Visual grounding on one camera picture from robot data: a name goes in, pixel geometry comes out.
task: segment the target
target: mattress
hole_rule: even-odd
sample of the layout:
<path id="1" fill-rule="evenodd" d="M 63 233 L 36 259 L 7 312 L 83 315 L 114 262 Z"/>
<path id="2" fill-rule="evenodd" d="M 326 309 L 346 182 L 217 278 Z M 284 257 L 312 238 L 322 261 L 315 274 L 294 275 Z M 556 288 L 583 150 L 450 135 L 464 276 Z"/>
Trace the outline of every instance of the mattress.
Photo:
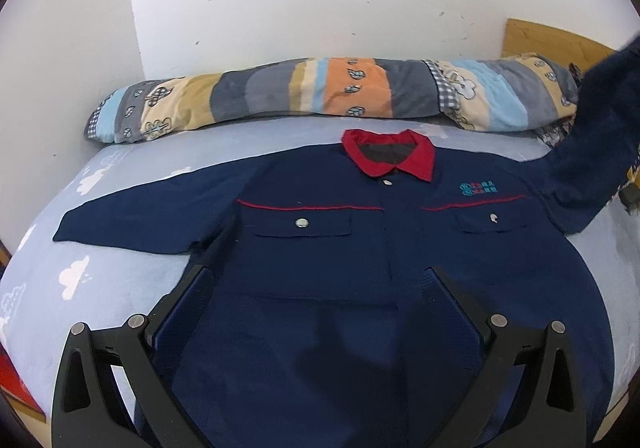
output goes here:
<path id="1" fill-rule="evenodd" d="M 58 365 L 69 328 L 118 327 L 148 313 L 175 287 L 188 261 L 51 239 L 66 211 L 108 193 L 199 168 L 312 144 L 339 142 L 348 128 L 379 133 L 412 129 L 438 147 L 484 151 L 515 160 L 543 156 L 532 133 L 490 134 L 455 128 L 445 119 L 398 121 L 351 117 L 281 117 L 217 125 L 157 141 L 101 150 L 35 219 L 0 281 L 0 341 L 36 402 L 50 416 Z M 162 213 L 148 225 L 162 226 Z M 614 339 L 611 404 L 638 370 L 640 338 L 640 223 L 616 198 L 578 235 L 568 237 L 602 293 Z M 130 412 L 134 396 L 114 369 Z"/>

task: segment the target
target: collar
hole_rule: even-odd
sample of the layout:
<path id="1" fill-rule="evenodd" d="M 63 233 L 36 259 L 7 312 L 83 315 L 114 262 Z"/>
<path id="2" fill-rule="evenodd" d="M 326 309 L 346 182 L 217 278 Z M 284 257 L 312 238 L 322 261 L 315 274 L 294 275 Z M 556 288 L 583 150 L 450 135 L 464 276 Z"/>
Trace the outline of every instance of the collar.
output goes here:
<path id="1" fill-rule="evenodd" d="M 367 159 L 360 150 L 361 144 L 415 144 L 411 155 L 400 164 L 376 163 Z M 394 168 L 412 174 L 420 180 L 431 182 L 436 150 L 428 137 L 411 130 L 396 134 L 377 134 L 366 130 L 347 130 L 342 135 L 342 146 L 351 160 L 369 177 L 380 177 Z"/>

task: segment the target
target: checkered pattern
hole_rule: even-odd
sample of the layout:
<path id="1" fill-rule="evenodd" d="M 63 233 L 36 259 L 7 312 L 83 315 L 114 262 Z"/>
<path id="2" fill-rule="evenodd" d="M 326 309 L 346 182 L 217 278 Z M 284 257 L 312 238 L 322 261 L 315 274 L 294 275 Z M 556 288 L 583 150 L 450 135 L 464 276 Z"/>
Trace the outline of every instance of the checkered pattern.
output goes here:
<path id="1" fill-rule="evenodd" d="M 436 80 L 440 111 L 444 112 L 445 110 L 460 110 L 460 100 L 458 98 L 458 93 L 451 86 L 449 81 L 447 81 L 442 75 L 442 71 L 440 70 L 438 64 L 436 62 L 432 62 L 431 60 L 423 61 L 424 64 L 429 67 L 429 70 L 433 75 L 433 79 Z"/>
<path id="2" fill-rule="evenodd" d="M 104 101 L 102 101 L 100 105 L 98 105 L 98 108 L 96 108 L 92 112 L 91 117 L 89 118 L 89 121 L 87 121 L 86 128 L 84 129 L 84 135 L 87 139 L 94 139 L 97 141 L 97 136 L 95 134 L 95 126 L 98 124 L 98 117 L 100 117 L 100 110 L 102 110 L 102 107 L 104 107 L 104 104 L 107 102 L 109 97 Z"/>

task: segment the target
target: jacket sleeve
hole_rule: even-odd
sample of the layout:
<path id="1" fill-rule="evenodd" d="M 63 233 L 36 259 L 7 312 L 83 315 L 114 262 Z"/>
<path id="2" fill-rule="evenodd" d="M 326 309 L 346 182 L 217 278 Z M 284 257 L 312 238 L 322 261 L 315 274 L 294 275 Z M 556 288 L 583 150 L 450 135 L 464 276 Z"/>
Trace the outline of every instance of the jacket sleeve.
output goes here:
<path id="1" fill-rule="evenodd" d="M 89 201 L 68 211 L 53 237 L 148 253 L 206 245 L 266 159 L 203 168 Z"/>
<path id="2" fill-rule="evenodd" d="M 589 70 L 574 128 L 520 176 L 564 233 L 582 231 L 626 181 L 640 144 L 640 37 Z"/>

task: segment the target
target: blanket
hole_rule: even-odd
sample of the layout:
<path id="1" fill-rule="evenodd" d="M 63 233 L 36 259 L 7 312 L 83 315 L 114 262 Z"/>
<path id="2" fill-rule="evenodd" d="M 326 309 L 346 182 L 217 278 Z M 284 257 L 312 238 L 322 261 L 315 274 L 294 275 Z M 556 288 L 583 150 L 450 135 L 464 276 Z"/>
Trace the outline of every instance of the blanket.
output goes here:
<path id="1" fill-rule="evenodd" d="M 94 110 L 88 139 L 151 141 L 256 115 L 417 119 L 444 113 L 462 128 L 512 132 L 575 113 L 577 85 L 537 54 L 453 62 L 313 58 L 248 70 L 142 81 Z"/>

